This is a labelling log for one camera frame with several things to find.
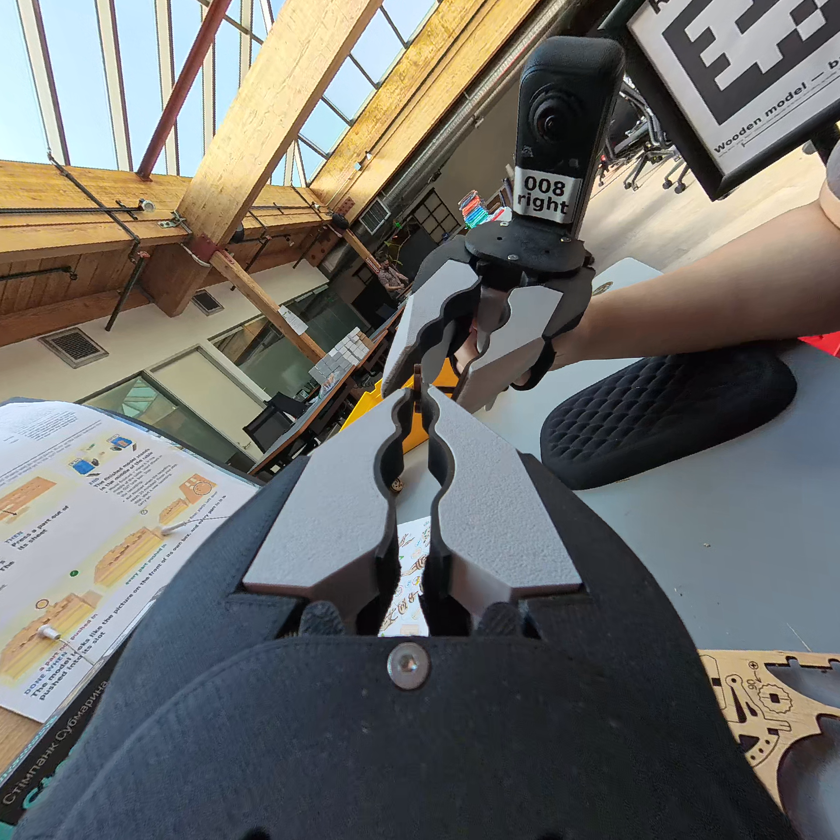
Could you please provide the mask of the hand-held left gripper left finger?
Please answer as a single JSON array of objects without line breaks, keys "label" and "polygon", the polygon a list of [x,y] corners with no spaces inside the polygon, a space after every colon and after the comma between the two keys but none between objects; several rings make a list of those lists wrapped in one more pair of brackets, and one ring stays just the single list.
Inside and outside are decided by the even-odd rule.
[{"label": "hand-held left gripper left finger", "polygon": [[275,635],[314,602],[331,603],[350,634],[380,631],[401,577],[392,486],[413,416],[402,388],[308,458],[243,579],[290,601]]}]

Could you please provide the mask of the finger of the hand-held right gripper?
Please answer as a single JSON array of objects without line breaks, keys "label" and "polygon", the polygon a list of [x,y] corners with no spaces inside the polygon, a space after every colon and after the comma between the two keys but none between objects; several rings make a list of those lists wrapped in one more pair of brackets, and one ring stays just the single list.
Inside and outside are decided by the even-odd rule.
[{"label": "finger of the hand-held right gripper", "polygon": [[446,261],[406,301],[385,361],[381,395],[389,397],[414,377],[433,384],[444,367],[455,335],[478,306],[480,277],[466,263]]},{"label": "finger of the hand-held right gripper", "polygon": [[490,332],[458,379],[453,399],[469,413],[492,406],[497,396],[519,383],[537,363],[564,294],[545,286],[514,289],[507,300],[507,319]]}]

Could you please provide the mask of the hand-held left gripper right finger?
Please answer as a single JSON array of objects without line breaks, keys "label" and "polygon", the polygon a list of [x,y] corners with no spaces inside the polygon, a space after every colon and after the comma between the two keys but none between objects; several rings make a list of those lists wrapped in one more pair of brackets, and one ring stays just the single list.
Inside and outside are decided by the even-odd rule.
[{"label": "hand-held left gripper right finger", "polygon": [[439,484],[423,572],[429,633],[466,635],[494,604],[578,592],[582,578],[522,454],[432,385],[422,416]]}]

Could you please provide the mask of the person's right forearm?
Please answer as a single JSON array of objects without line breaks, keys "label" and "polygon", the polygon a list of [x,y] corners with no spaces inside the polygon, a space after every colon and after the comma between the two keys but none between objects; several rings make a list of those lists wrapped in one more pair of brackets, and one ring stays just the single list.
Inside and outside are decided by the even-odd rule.
[{"label": "person's right forearm", "polygon": [[695,263],[594,297],[553,341],[551,370],[838,330],[838,198],[825,183],[813,203]]}]

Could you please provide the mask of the laser-cut plywood parts sheet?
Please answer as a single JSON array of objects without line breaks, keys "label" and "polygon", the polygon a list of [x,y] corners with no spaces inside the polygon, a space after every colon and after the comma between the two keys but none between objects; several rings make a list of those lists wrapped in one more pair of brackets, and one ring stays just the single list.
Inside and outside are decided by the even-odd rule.
[{"label": "laser-cut plywood parts sheet", "polygon": [[743,758],[800,838],[838,838],[838,654],[700,650]]}]

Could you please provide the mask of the black model kit box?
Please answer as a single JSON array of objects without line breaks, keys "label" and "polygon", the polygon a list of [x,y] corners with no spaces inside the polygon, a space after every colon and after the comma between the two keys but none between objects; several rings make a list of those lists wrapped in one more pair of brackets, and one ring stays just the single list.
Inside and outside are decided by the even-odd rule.
[{"label": "black model kit box", "polygon": [[116,647],[92,676],[34,735],[2,773],[1,838],[14,837],[17,824],[45,792],[76,747],[98,708],[128,640]]}]

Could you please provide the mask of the stack of colourful trays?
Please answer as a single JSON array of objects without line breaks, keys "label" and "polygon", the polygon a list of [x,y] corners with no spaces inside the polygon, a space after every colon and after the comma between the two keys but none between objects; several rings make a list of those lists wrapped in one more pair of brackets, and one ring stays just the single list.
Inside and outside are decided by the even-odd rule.
[{"label": "stack of colourful trays", "polygon": [[512,217],[508,192],[504,188],[488,200],[483,199],[477,191],[472,191],[459,201],[458,210],[468,230],[487,222],[509,223]]}]

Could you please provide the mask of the stack of white boxes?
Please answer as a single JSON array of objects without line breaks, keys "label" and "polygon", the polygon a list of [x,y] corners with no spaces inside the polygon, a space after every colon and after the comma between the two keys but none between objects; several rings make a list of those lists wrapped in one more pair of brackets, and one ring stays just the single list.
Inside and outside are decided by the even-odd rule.
[{"label": "stack of white boxes", "polygon": [[310,369],[310,377],[322,389],[329,390],[362,364],[370,351],[368,337],[359,328],[354,328]]}]

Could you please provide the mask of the assembly instruction booklet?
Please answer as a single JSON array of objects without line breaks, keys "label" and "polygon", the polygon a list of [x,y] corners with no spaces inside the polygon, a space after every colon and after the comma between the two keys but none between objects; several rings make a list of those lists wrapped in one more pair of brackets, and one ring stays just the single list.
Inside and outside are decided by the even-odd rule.
[{"label": "assembly instruction booklet", "polygon": [[421,596],[430,544],[430,520],[430,517],[420,518],[397,527],[401,578],[385,614],[379,637],[429,635]]}]

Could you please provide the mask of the yellow storage bin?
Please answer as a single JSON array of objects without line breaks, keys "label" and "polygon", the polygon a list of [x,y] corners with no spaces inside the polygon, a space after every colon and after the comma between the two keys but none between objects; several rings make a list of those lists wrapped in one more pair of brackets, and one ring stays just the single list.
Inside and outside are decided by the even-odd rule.
[{"label": "yellow storage bin", "polygon": [[[451,397],[455,387],[458,384],[458,375],[452,366],[450,360],[444,363],[444,366],[434,381],[434,386],[437,387],[441,393]],[[355,423],[363,415],[374,409],[382,402],[382,380],[379,380],[371,391],[365,392],[359,399],[348,419],[341,426],[340,431],[344,431],[350,425]],[[404,438],[402,442],[403,453],[406,454],[412,449],[419,446],[421,443],[427,441],[427,432],[423,426],[422,417],[420,413],[415,413],[413,418],[413,425],[411,432]]]}]

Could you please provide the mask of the black mesh desk chair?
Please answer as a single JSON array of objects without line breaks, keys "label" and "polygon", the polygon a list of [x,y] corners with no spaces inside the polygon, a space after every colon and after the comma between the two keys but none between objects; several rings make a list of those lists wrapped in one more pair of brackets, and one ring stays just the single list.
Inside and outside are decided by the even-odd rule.
[{"label": "black mesh desk chair", "polygon": [[307,410],[306,402],[278,392],[265,403],[263,410],[243,427],[243,432],[259,451],[266,454]]}]

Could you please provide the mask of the row of black office chairs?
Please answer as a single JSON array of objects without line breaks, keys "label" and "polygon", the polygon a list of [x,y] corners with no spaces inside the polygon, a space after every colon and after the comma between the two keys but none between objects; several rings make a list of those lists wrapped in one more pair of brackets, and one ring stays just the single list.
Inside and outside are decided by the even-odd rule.
[{"label": "row of black office chairs", "polygon": [[663,189],[673,190],[676,195],[683,193],[687,189],[685,178],[690,167],[671,143],[641,92],[629,77],[625,77],[607,127],[597,168],[597,185],[604,186],[606,175],[611,169],[633,164],[634,168],[625,178],[623,186],[635,192],[639,188],[637,179],[645,165],[657,165],[665,161],[674,161],[675,165],[665,176]]}]

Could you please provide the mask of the framed black white marker sign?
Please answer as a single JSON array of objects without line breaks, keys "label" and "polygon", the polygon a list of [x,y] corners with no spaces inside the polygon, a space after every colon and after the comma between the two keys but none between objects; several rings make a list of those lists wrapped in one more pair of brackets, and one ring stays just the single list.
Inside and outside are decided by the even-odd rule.
[{"label": "framed black white marker sign", "polygon": [[597,33],[712,201],[838,143],[838,1],[624,1]]}]

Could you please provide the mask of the large wall air vent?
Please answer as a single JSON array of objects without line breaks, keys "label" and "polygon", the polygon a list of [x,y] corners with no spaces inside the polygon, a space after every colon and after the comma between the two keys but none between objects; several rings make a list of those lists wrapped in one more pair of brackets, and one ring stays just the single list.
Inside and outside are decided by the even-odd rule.
[{"label": "large wall air vent", "polygon": [[38,341],[75,370],[109,357],[107,350],[78,327],[47,334]]}]

